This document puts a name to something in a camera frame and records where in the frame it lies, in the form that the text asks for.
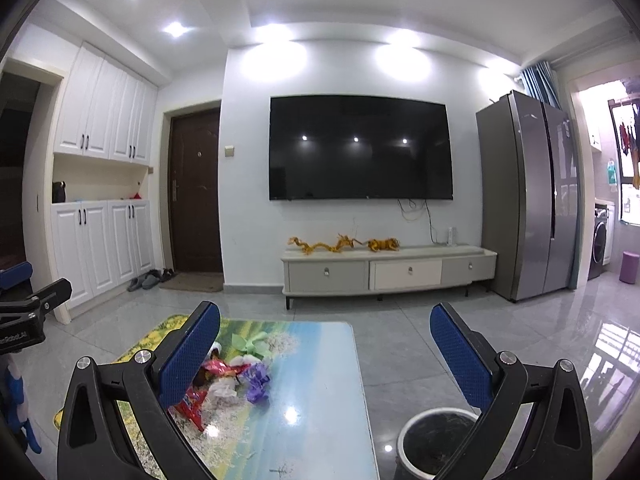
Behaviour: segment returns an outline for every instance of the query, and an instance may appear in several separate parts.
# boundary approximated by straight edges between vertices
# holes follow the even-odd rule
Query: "wall-mounted tv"
[[[445,105],[359,95],[271,98],[269,195],[452,200]]]

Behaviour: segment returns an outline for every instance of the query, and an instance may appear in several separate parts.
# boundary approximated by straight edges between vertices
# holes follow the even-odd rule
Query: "purple stool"
[[[640,263],[640,254],[622,253],[622,266],[620,267],[620,281],[633,285],[638,275],[638,264]]]

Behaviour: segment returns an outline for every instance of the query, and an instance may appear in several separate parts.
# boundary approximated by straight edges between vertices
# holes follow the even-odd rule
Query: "stainless steel refrigerator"
[[[498,253],[492,290],[517,301],[568,286],[578,177],[567,114],[514,91],[476,121],[482,246]]]

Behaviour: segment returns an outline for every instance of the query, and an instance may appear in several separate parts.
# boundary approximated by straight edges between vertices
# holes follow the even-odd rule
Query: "drawer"
[[[289,292],[366,292],[369,263],[289,262]]]
[[[371,263],[373,290],[419,288],[440,284],[442,260],[396,260]]]
[[[479,280],[489,280],[494,276],[494,272],[494,254],[444,258],[442,261],[442,285],[466,285]]]

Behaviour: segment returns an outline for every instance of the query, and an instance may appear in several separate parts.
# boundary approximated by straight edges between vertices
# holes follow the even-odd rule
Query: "laundry room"
[[[595,191],[589,279],[610,271],[625,281],[640,253],[640,64],[581,78],[572,95],[588,134]]]

